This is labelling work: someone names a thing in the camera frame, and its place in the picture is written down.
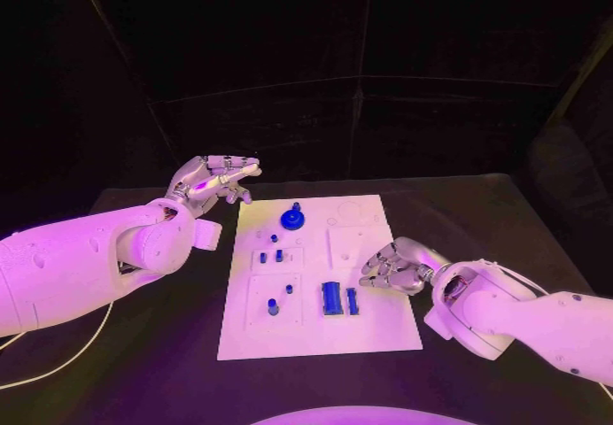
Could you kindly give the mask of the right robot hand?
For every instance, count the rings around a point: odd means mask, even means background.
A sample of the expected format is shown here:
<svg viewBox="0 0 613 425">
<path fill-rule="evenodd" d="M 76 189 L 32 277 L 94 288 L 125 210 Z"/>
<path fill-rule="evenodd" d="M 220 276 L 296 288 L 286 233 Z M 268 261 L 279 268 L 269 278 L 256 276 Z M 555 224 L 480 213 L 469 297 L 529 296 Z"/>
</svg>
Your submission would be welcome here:
<svg viewBox="0 0 613 425">
<path fill-rule="evenodd" d="M 449 263 L 431 247 L 402 236 L 364 264 L 360 285 L 418 295 Z"/>
</svg>

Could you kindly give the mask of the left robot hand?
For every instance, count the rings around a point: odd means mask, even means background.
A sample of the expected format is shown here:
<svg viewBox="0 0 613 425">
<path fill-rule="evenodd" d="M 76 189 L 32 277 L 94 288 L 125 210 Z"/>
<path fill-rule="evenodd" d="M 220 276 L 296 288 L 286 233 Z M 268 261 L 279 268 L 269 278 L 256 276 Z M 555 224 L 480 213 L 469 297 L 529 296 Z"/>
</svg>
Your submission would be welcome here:
<svg viewBox="0 0 613 425">
<path fill-rule="evenodd" d="M 263 173 L 257 158 L 195 156 L 177 171 L 167 197 L 182 204 L 198 219 L 224 197 L 230 204 L 252 203 L 252 192 L 240 180 Z"/>
</svg>

